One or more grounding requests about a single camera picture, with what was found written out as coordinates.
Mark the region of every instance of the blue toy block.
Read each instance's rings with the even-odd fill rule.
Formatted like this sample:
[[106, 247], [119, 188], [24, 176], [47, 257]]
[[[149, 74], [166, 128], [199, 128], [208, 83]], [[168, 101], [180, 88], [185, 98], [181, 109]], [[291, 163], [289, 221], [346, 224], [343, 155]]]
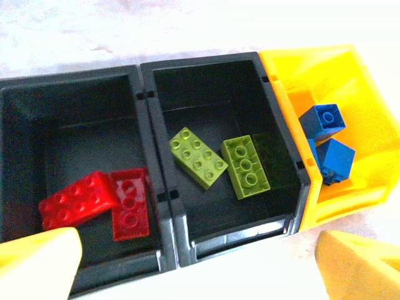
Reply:
[[329, 139], [316, 148], [319, 169], [324, 178], [324, 184], [330, 186], [349, 179], [353, 165], [355, 150], [335, 139]]
[[308, 141], [308, 144], [310, 145], [312, 155], [314, 156], [315, 161], [317, 162], [317, 165], [319, 168], [319, 159], [318, 159], [318, 155], [317, 155], [317, 149], [315, 147], [315, 142], [313, 139], [307, 139], [307, 141]]
[[314, 105], [299, 120], [306, 137], [314, 141], [330, 138], [346, 128], [336, 104]]

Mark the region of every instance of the green toy block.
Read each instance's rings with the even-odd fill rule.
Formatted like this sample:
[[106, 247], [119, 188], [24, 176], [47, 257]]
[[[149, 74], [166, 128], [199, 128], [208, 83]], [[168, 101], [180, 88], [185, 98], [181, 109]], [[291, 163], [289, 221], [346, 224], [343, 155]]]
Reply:
[[204, 189], [225, 171], [228, 164], [193, 132], [183, 127], [170, 141], [175, 161]]
[[239, 200], [271, 189], [250, 136], [223, 141], [221, 152]]

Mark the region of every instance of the yellow storage bin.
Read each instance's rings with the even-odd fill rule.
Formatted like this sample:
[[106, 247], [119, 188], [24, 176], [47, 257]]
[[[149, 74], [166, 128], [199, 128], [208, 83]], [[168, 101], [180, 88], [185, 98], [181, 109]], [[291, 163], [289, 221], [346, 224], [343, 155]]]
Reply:
[[67, 299], [81, 256], [75, 228], [0, 244], [0, 299]]
[[400, 247], [323, 231], [315, 258], [332, 300], [400, 299]]
[[[400, 178], [400, 127], [354, 46], [261, 51], [260, 57], [312, 181], [300, 230], [383, 203]], [[330, 103], [346, 123], [334, 138], [356, 157], [348, 180], [325, 186], [298, 117]]]

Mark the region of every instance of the white surface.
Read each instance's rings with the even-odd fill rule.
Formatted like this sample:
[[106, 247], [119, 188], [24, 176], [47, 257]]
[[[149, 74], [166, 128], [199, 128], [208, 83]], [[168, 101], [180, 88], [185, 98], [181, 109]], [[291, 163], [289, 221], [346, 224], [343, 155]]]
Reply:
[[[399, 120], [400, 4], [298, 2], [3, 0], [0, 77], [353, 43]], [[318, 233], [340, 229], [400, 245], [399, 198], [397, 188], [379, 208], [80, 299], [327, 299], [314, 260]]]

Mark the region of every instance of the storage bin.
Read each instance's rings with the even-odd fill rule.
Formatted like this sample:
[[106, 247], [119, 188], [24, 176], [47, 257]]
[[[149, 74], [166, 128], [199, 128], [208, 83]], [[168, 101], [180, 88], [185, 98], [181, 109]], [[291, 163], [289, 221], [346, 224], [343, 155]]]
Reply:
[[[261, 51], [260, 57], [312, 182], [301, 230], [383, 203], [400, 177], [400, 128], [355, 48]], [[331, 103], [346, 123], [333, 137], [356, 156], [348, 180], [321, 187], [298, 117]]]
[[151, 235], [113, 241], [111, 212], [79, 226], [71, 294], [176, 267], [173, 228], [136, 66], [0, 82], [1, 241], [42, 231], [38, 203], [95, 170], [147, 166]]
[[[141, 65], [171, 203], [181, 266], [299, 230], [310, 180], [258, 53]], [[238, 200], [228, 172], [205, 191], [175, 166], [169, 140], [183, 127], [221, 156], [250, 134], [271, 190]]]
[[67, 299], [81, 256], [78, 232], [70, 227], [1, 243], [1, 298]]

